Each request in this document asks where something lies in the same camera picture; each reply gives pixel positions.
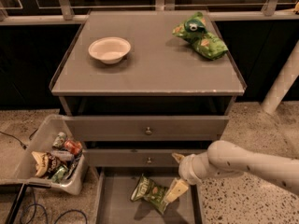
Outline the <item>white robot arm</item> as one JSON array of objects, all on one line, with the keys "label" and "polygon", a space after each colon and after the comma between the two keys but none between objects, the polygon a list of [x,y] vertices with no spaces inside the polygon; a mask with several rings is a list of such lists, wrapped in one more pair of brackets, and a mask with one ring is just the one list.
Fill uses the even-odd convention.
[{"label": "white robot arm", "polygon": [[225,178],[247,172],[293,194],[299,194],[299,160],[245,150],[227,141],[215,141],[201,154],[184,156],[173,153],[178,163],[175,178],[164,196],[172,203],[191,185],[206,178]]}]

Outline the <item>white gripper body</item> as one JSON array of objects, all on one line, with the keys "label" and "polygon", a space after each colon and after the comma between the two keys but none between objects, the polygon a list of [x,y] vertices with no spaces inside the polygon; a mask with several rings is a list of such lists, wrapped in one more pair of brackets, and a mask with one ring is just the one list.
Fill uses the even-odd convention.
[{"label": "white gripper body", "polygon": [[202,158],[200,155],[191,154],[181,159],[178,167],[178,174],[182,180],[189,185],[197,185],[201,183],[199,178],[199,171],[195,170],[195,167],[199,168],[202,165]]}]

